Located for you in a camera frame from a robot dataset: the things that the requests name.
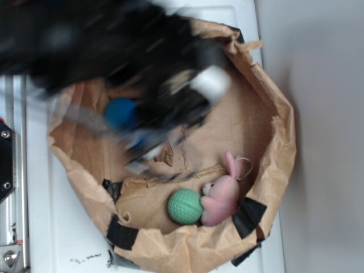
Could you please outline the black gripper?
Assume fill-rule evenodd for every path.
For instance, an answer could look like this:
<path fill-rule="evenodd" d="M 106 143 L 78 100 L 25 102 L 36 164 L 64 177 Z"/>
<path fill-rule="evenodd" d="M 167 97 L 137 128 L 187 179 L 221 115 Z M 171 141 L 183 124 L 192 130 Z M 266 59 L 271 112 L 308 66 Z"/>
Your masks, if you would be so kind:
<path fill-rule="evenodd" d="M 126 67 L 111 81 L 133 78 L 138 95 L 118 97 L 136 103 L 139 122 L 132 130 L 116 131 L 131 156 L 125 170 L 140 175 L 150 170 L 147 162 L 160 154 L 172 130 L 204 123 L 231 80 L 222 68 L 221 47 L 189 18 L 123 20 L 117 30 L 128 41 Z"/>

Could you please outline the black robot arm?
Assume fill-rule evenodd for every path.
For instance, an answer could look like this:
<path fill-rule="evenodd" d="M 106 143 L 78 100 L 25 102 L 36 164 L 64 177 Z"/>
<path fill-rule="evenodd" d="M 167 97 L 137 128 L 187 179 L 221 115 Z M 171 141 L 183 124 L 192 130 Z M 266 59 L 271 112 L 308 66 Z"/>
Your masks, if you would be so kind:
<path fill-rule="evenodd" d="M 129 125 L 69 105 L 65 117 L 126 145 L 125 169 L 149 173 L 175 127 L 201 126 L 230 88 L 224 53 L 191 21 L 151 1 L 2 1 L 1 74 L 50 97 L 101 78 L 131 89 Z"/>

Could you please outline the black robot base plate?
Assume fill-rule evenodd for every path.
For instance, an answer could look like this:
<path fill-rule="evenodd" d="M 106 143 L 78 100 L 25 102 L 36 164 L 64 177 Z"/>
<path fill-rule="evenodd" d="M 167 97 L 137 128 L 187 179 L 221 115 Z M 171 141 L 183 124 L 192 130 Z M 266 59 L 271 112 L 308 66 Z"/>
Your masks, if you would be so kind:
<path fill-rule="evenodd" d="M 1 204 L 9 197 L 14 190 L 14 132 L 1 118 Z"/>

